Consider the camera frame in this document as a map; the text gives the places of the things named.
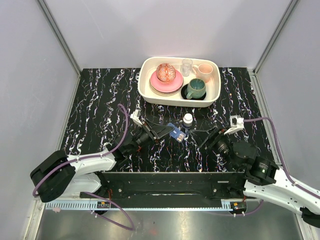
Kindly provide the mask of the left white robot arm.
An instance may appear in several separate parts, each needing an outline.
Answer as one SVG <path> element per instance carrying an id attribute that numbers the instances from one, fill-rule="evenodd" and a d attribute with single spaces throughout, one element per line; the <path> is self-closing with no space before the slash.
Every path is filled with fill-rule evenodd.
<path id="1" fill-rule="evenodd" d="M 97 198 L 110 197 L 112 190 L 103 173 L 121 168 L 130 155 L 173 130 L 172 126 L 143 120 L 132 132 L 125 128 L 111 148 L 102 152 L 67 155 L 57 150 L 30 173 L 34 184 L 32 195 L 44 203 L 66 196 L 87 198 L 89 193 Z"/>

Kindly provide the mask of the blue pill organizer box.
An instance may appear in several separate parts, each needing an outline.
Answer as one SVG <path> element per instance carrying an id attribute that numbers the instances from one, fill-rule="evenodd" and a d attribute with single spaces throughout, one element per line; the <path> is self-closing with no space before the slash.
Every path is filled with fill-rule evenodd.
<path id="1" fill-rule="evenodd" d="M 181 131 L 178 127 L 176 127 L 174 124 L 168 123 L 167 126 L 173 128 L 173 130 L 169 133 L 169 135 L 173 139 L 175 139 L 179 143 L 181 143 L 185 139 L 186 134 L 183 131 Z"/>

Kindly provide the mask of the white pill bottle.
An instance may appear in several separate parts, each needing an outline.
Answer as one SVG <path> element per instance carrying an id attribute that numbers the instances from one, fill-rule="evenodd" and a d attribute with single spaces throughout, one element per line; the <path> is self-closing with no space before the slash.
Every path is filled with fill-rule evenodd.
<path id="1" fill-rule="evenodd" d="M 183 116 L 183 125 L 186 127 L 186 128 L 189 128 L 191 127 L 193 124 L 193 116 L 190 114 L 190 113 L 186 113 L 184 116 Z"/>

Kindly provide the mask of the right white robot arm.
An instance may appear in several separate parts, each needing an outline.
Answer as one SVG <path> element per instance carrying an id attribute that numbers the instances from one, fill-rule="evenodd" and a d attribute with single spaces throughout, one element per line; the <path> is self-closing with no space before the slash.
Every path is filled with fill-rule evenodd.
<path id="1" fill-rule="evenodd" d="M 228 184 L 216 197 L 250 197 L 286 208 L 316 228 L 320 226 L 320 192 L 294 181 L 274 161 L 262 157 L 245 140 L 230 141 L 227 130 L 213 127 L 189 132 L 199 149 L 212 150 L 233 172 Z"/>

